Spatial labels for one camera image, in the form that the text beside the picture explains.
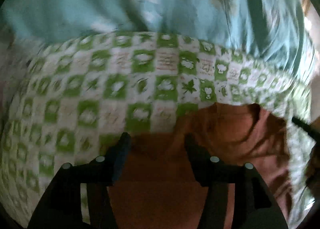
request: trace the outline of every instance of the teal blanket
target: teal blanket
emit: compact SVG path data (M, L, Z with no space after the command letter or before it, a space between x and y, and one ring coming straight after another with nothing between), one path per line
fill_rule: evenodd
M62 42L92 33L178 33L242 50L308 82L313 45L299 0L6 0L20 37Z

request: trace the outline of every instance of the brown garment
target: brown garment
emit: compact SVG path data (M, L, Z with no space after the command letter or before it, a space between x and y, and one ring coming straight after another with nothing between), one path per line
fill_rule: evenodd
M257 104L216 103L179 118L171 134L135 136L122 176L109 189L119 228L197 228L207 188L194 179L184 149L187 133L227 164L253 163L287 218L291 185L285 127L284 120ZM231 184L225 228L231 227L233 205Z

